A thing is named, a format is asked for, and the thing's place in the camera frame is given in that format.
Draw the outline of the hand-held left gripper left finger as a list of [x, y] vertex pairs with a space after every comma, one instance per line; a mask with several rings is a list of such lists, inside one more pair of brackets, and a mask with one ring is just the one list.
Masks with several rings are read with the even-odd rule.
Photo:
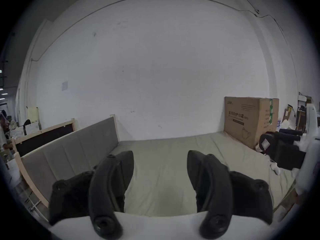
[[115, 212], [124, 213], [125, 192], [134, 173], [133, 151], [109, 154], [93, 170], [52, 185], [49, 224], [90, 217], [100, 237], [120, 237], [122, 226]]

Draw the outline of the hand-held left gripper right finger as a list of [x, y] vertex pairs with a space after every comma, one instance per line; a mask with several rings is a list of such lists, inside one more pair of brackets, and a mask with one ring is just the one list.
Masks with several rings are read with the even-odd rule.
[[187, 173], [196, 193], [197, 212], [207, 212], [199, 233], [206, 239], [223, 236], [233, 215], [255, 218], [271, 225], [273, 205], [269, 184], [229, 171], [213, 154], [187, 154]]

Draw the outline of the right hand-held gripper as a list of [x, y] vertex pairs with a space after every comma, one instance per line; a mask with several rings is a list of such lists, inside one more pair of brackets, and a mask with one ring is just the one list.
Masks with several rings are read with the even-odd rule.
[[300, 169], [295, 179], [298, 196], [310, 192], [315, 184], [320, 167], [320, 131], [317, 110], [314, 104], [306, 105], [306, 135], [299, 147], [294, 142], [301, 140], [302, 131], [280, 129], [279, 133], [264, 133], [259, 138], [261, 153], [285, 170]]

